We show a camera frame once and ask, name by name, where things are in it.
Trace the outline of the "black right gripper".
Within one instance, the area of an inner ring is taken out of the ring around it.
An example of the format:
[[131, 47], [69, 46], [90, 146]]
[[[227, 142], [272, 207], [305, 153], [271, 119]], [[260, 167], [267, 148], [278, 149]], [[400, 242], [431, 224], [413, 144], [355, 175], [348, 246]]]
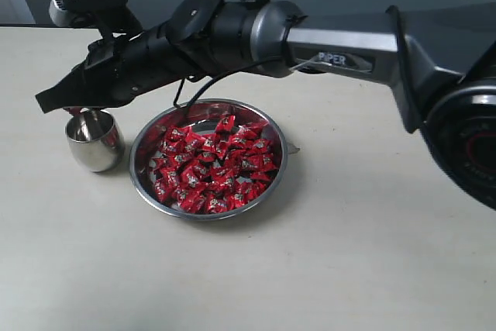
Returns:
[[124, 106], [139, 95], [192, 76], [194, 63], [169, 43], [166, 25], [91, 43], [80, 73], [69, 73], [35, 95], [42, 113]]

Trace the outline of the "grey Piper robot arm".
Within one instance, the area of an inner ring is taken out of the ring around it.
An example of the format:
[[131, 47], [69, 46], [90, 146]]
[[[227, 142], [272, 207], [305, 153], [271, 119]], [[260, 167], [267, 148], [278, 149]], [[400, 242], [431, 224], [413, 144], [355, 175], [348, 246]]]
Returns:
[[36, 95], [43, 112], [106, 109], [175, 81], [238, 72], [283, 78], [338, 74], [388, 86], [404, 128], [419, 131], [463, 191], [495, 206], [495, 5], [307, 16], [271, 0], [184, 0], [143, 29], [127, 0], [51, 0], [59, 27], [99, 40], [59, 83]]

